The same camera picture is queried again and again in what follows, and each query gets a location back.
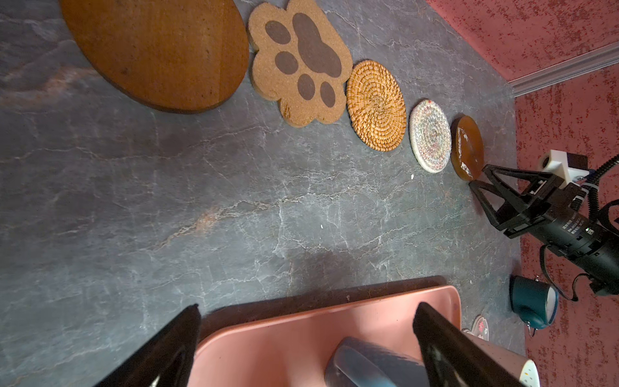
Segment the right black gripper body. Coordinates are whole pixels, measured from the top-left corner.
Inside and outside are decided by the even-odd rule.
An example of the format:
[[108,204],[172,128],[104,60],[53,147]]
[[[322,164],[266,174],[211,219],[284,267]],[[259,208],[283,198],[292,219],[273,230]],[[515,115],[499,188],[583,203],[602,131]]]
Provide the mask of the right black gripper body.
[[533,235],[543,243],[539,251],[541,271],[551,284],[546,252],[568,259],[583,270],[596,295],[618,294],[618,235],[570,208],[579,189],[570,185],[546,195],[520,195],[514,203],[505,200],[502,216],[505,235],[511,239]]

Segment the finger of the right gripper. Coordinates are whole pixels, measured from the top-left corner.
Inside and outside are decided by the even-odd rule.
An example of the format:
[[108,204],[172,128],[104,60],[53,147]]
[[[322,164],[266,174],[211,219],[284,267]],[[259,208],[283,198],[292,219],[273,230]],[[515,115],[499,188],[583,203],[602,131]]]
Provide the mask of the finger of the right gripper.
[[517,212],[540,206],[561,187],[564,179],[553,173],[511,169],[487,164],[484,175]]
[[[472,181],[468,184],[474,196],[480,203],[488,221],[498,231],[507,232],[515,229],[520,222],[520,193],[502,180],[491,182]],[[490,193],[503,200],[501,206],[495,210],[485,193]]]

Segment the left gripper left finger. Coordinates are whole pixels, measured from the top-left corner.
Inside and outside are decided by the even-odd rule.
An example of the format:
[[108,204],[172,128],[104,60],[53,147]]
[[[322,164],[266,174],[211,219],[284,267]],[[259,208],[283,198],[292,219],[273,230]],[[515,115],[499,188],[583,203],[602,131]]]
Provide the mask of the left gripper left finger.
[[98,386],[187,386],[198,345],[201,314],[185,308]]

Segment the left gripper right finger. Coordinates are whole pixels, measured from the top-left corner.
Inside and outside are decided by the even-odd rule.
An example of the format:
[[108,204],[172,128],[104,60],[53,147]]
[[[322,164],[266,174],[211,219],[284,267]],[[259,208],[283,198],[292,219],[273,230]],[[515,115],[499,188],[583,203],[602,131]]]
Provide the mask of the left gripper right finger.
[[430,304],[413,322],[431,386],[520,386],[521,383]]

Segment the pink flower coaster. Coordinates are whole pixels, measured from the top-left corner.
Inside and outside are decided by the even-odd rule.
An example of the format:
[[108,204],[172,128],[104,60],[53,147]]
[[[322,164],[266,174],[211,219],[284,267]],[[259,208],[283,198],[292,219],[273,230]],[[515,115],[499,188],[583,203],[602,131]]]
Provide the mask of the pink flower coaster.
[[477,315],[470,328],[463,328],[463,333],[473,335],[478,339],[489,341],[488,320],[481,314]]

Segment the glossy amber round coaster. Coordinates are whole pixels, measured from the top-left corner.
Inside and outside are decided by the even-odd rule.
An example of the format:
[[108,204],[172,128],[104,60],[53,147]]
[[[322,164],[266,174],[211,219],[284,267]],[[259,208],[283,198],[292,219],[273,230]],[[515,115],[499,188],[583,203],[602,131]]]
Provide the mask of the glossy amber round coaster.
[[485,146],[477,123],[462,115],[452,124],[451,164],[464,181],[476,180],[485,166]]

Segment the cream lace round coaster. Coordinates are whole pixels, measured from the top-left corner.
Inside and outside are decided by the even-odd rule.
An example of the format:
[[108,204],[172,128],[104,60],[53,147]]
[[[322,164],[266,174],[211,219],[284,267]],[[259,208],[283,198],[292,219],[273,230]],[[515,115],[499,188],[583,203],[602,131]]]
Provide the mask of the cream lace round coaster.
[[440,106],[423,99],[409,116],[409,139],[417,162],[431,174],[442,172],[451,156],[451,130]]

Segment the pink plastic tray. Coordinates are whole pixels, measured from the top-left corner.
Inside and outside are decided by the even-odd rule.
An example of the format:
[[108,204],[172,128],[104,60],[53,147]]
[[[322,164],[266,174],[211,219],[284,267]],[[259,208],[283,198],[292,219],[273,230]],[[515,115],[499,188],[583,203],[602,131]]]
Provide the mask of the pink plastic tray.
[[455,327],[461,301],[451,285],[371,298],[223,328],[198,345],[191,386],[323,386],[338,344],[355,337],[412,358],[419,303],[429,303]]

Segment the woven tan round coaster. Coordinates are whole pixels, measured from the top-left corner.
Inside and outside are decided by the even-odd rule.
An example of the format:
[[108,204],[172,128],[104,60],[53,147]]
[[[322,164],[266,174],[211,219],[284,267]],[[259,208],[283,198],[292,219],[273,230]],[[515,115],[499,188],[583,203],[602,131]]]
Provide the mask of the woven tan round coaster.
[[406,104],[393,74],[376,61],[354,66],[347,84],[347,108],[358,137],[379,152],[397,148],[406,133]]

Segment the brown paw print coaster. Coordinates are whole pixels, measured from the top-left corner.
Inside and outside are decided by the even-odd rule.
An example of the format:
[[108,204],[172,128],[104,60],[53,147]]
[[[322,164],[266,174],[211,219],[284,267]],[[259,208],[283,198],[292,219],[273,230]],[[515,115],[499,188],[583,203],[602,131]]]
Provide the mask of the brown paw print coaster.
[[287,124],[340,119],[352,57],[315,1],[290,1],[286,8],[261,3],[250,14],[248,35],[256,53],[251,83],[261,97],[278,103]]

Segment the dark brown round coaster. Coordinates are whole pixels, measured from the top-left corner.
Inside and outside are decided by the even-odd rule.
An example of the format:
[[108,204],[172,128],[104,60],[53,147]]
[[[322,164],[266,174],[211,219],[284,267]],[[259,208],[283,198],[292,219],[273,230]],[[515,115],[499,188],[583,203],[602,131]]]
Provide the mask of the dark brown round coaster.
[[77,46],[111,84],[161,111],[198,113],[239,88],[248,35],[232,1],[62,1]]

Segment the white mug back right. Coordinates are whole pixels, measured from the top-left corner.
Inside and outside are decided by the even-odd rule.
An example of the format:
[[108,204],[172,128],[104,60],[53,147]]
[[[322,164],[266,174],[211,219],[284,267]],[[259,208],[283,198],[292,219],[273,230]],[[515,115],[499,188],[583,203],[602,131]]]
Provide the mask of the white mug back right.
[[487,340],[467,333],[467,338],[472,340],[490,358],[496,361],[507,372],[517,378],[522,385],[528,387],[540,387],[540,376],[535,362],[525,356],[511,352]]

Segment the small green alarm clock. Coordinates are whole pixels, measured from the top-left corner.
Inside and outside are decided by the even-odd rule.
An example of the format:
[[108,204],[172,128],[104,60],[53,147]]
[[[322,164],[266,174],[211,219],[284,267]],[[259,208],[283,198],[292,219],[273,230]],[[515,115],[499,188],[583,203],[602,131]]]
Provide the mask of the small green alarm clock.
[[559,293],[552,285],[522,276],[511,277],[509,300],[512,311],[533,331],[551,326],[559,309]]

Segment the light blue patterned mug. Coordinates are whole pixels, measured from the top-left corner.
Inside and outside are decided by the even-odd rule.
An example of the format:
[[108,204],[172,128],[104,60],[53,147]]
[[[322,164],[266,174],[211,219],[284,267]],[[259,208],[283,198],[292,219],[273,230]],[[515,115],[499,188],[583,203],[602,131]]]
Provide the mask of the light blue patterned mug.
[[428,386],[427,371],[418,359],[364,340],[343,339],[327,364],[327,386]]

